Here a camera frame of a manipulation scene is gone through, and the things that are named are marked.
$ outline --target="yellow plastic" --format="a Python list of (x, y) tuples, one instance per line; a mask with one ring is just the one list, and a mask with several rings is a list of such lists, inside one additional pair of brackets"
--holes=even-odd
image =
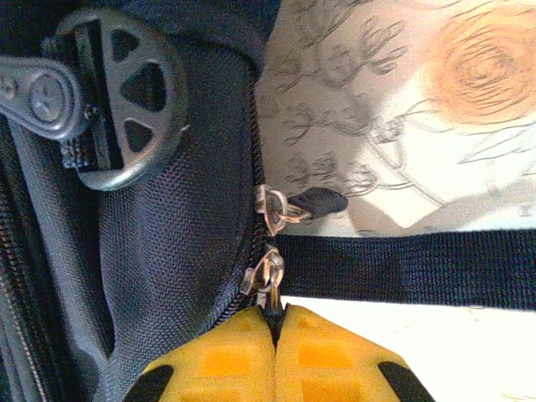
[(275, 352), (257, 307), (147, 366), (173, 366), (160, 402), (399, 402), (378, 368), (398, 355), (289, 306)]

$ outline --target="black plastic buckle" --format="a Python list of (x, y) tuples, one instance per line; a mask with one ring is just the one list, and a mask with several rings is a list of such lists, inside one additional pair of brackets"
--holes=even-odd
[(46, 59), (0, 57), (0, 112), (91, 160), (74, 164), (89, 188), (110, 191), (159, 173), (188, 109), (178, 51), (116, 10), (83, 8), (44, 41)]

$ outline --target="backpack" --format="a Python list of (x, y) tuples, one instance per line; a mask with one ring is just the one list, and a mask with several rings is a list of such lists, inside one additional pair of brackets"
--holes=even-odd
[(254, 303), (267, 260), (286, 295), (536, 307), (533, 230), (277, 235), (348, 202), (265, 185), (255, 83), (279, 6), (3, 1), (3, 400), (121, 400)]

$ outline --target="yellow object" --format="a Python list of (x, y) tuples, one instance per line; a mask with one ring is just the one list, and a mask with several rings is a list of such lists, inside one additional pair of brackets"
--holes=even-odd
[(277, 348), (258, 307), (149, 364), (125, 402), (433, 401), (398, 355), (289, 306)]

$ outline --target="nylon webbing strap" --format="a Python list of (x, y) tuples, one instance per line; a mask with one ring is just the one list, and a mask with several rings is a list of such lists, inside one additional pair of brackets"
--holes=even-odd
[(536, 309), (536, 230), (277, 237), (288, 296)]

